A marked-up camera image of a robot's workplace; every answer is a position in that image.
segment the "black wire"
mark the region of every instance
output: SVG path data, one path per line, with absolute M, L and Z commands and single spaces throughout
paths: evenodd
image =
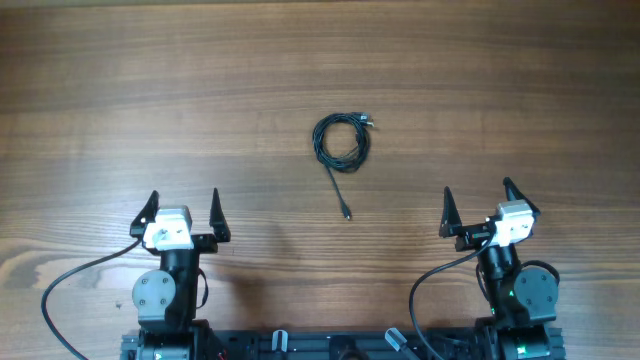
M 422 330 L 420 330 L 420 325 L 418 324 L 418 319 L 416 318 L 416 314 L 415 311 L 413 309 L 413 298 L 414 295 L 416 293 L 416 290 L 418 289 L 418 286 L 420 286 L 420 284 L 422 284 L 423 281 L 425 281 L 429 276 L 433 275 L 433 274 L 437 274 L 443 270 L 452 268 L 454 266 L 460 265 L 463 262 L 469 261 L 473 258 L 475 258 L 476 256 L 480 255 L 481 252 L 485 251 L 487 248 L 489 248 L 489 245 L 491 244 L 491 241 L 487 240 L 485 242 L 484 245 L 482 245 L 482 247 L 478 250 L 476 250 L 475 252 L 461 257 L 458 260 L 454 260 L 448 264 L 444 264 L 441 266 L 438 266 L 437 268 L 432 269 L 431 271 L 427 272 L 426 274 L 420 276 L 420 278 L 418 278 L 418 280 L 416 280 L 415 284 L 413 284 L 413 287 L 411 288 L 411 293 L 409 294 L 409 315 L 411 315 L 411 321 L 413 322 L 413 327 L 416 329 L 416 332 L 418 333 L 418 337 L 420 338 L 420 340 L 422 340 L 422 342 L 424 343 L 424 345 L 427 347 L 427 350 L 429 350 L 433 356 L 435 358 L 437 358 L 438 360 L 444 360 L 444 358 L 442 358 L 442 356 L 440 356 L 440 354 L 438 354 L 433 347 L 431 347 L 431 345 L 429 344 L 429 341 L 427 341 L 427 338 L 424 336 L 424 334 L 422 334 Z
M 351 149 L 351 151 L 339 157 L 331 156 L 326 151 L 324 145 L 325 131 L 329 126 L 336 123 L 351 124 L 356 129 L 357 145 Z M 342 199 L 342 195 L 338 189 L 338 184 L 331 173 L 331 169 L 344 173 L 352 173 L 360 168 L 369 154 L 369 133 L 366 129 L 366 126 L 368 125 L 373 126 L 373 124 L 369 122 L 369 116 L 366 113 L 354 112 L 348 114 L 331 114 L 318 122 L 316 127 L 313 129 L 313 135 L 311 138 L 311 141 L 313 142 L 313 150 L 316 152 L 316 158 L 327 169 L 333 188 L 336 190 L 336 194 L 340 200 L 342 214 L 347 220 L 351 220 L 351 210 L 345 203 L 344 199 Z
M 53 324 L 53 321 L 51 321 L 51 318 L 49 317 L 49 312 L 47 311 L 47 298 L 49 297 L 49 293 L 51 293 L 51 290 L 53 290 L 53 288 L 56 287 L 56 285 L 58 285 L 61 282 L 63 282 L 69 276 L 71 276 L 73 274 L 76 274 L 76 273 L 78 273 L 78 272 L 80 272 L 80 271 L 82 271 L 84 269 L 90 268 L 90 267 L 92 267 L 94 265 L 98 265 L 98 264 L 103 263 L 105 261 L 109 261 L 111 259 L 115 259 L 118 256 L 124 255 L 127 252 L 131 251 L 136 246 L 138 246 L 141 241 L 142 241 L 141 239 L 140 240 L 136 240 L 133 244 L 131 244 L 128 247 L 118 251 L 117 253 L 111 254 L 109 256 L 105 256 L 105 257 L 100 258 L 98 260 L 94 260 L 94 261 L 88 262 L 88 263 L 86 263 L 84 265 L 78 266 L 75 269 L 67 271 L 66 273 L 60 275 L 60 277 L 58 277 L 57 279 L 53 280 L 51 285 L 49 285 L 49 287 L 47 287 L 47 289 L 44 291 L 44 294 L 42 294 L 42 302 L 40 303 L 40 307 L 42 308 L 42 316 L 44 316 L 44 321 L 46 321 L 47 325 L 49 325 L 49 329 L 51 329 L 51 332 L 53 333 L 53 335 L 55 335 L 58 338 L 58 340 L 60 340 L 62 345 L 64 345 L 64 347 L 66 347 L 67 350 L 69 350 L 78 359 L 87 360 L 87 358 L 84 355 L 82 355 L 78 350 L 76 350 L 73 346 L 71 346 L 71 344 L 69 344 L 69 342 L 62 336 L 62 334 L 60 334 L 60 331 L 58 331 L 56 326 Z
M 478 286 L 480 286 L 480 290 L 482 290 L 482 295 L 484 295 L 485 300 L 489 301 L 489 295 L 487 295 L 487 290 L 484 289 L 482 277 L 480 276 L 480 263 L 476 265 L 476 280 L 478 280 Z

